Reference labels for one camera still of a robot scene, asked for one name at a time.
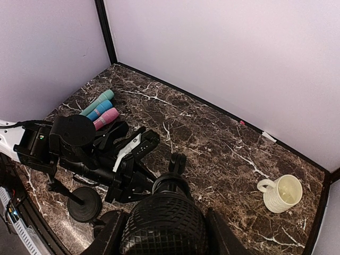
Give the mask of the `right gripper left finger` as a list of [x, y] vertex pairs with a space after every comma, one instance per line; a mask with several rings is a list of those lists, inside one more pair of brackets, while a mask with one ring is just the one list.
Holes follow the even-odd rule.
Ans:
[[83, 254], [121, 254], [120, 241], [126, 226], [126, 213], [123, 211], [108, 211], [96, 219], [93, 228], [95, 239]]

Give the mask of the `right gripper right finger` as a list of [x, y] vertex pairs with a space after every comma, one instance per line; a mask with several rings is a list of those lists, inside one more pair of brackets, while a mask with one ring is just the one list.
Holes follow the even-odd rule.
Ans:
[[251, 254], [234, 235], [222, 216], [212, 208], [206, 214], [208, 231], [208, 254]]

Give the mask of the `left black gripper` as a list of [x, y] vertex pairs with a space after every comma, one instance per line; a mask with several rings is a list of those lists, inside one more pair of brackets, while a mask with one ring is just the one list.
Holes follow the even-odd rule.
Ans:
[[120, 163], [106, 192], [105, 201], [130, 203], [141, 201], [152, 193], [157, 177], [139, 160], [128, 159]]

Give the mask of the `pink microphone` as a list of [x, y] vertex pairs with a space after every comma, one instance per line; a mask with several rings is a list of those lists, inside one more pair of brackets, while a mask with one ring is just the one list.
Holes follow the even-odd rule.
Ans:
[[98, 119], [96, 119], [93, 124], [95, 126], [96, 131], [103, 128], [105, 125], [113, 122], [119, 117], [119, 112], [115, 107], [105, 111]]

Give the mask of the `blue microphone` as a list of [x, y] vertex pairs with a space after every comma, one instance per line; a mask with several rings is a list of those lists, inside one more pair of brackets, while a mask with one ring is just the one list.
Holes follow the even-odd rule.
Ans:
[[98, 106], [95, 107], [86, 117], [91, 121], [95, 121], [98, 119], [105, 111], [111, 109], [113, 107], [110, 100], [104, 100]]

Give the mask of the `mint green microphone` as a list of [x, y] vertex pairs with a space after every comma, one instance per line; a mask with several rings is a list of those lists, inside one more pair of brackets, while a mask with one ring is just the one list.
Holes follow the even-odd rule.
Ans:
[[87, 108], [85, 108], [80, 115], [86, 116], [91, 113], [100, 103], [105, 100], [111, 100], [114, 97], [114, 92], [110, 89], [104, 91], [102, 94], [99, 95]]

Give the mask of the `black mic stand blue mic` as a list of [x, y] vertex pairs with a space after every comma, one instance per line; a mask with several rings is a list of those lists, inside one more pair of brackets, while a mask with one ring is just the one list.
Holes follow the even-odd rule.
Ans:
[[126, 121], [114, 121], [104, 127], [102, 131], [97, 131], [93, 145], [102, 151], [108, 151], [113, 146], [114, 141], [127, 135], [129, 126]]

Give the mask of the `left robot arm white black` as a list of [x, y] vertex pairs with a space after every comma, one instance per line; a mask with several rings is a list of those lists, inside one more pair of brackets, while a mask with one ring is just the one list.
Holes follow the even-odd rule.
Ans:
[[47, 174], [50, 189], [71, 199], [75, 196], [55, 177], [58, 167], [89, 179], [90, 186], [106, 186], [106, 202], [144, 199], [156, 177], [142, 159], [159, 142], [159, 135], [145, 127], [129, 134], [125, 121], [97, 131], [82, 115], [59, 116], [53, 122], [1, 121], [1, 153]]

